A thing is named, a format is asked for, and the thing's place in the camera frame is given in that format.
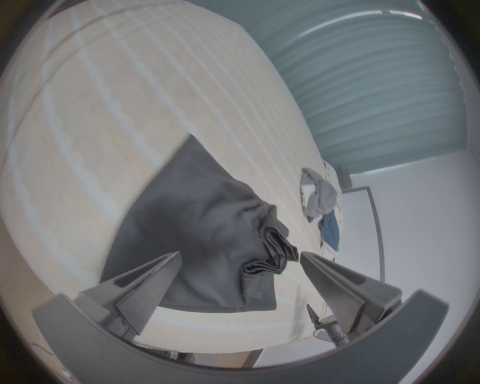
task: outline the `mattress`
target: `mattress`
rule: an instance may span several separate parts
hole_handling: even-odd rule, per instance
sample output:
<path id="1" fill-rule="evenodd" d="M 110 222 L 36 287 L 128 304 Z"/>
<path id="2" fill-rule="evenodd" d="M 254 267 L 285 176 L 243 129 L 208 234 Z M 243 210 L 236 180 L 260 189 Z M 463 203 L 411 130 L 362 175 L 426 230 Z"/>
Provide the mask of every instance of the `mattress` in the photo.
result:
<path id="1" fill-rule="evenodd" d="M 183 1 L 90 0 L 41 25 L 10 68 L 0 212 L 51 292 L 74 298 L 99 283 L 129 207 L 189 134 L 277 206 L 300 252 L 320 252 L 299 181 L 302 167 L 327 177 L 325 163 L 280 75 L 234 22 Z M 324 301 L 299 263 L 275 275 L 275 292 L 268 312 L 157 308 L 136 340 L 231 353 L 311 336 L 305 305 L 320 314 Z"/>

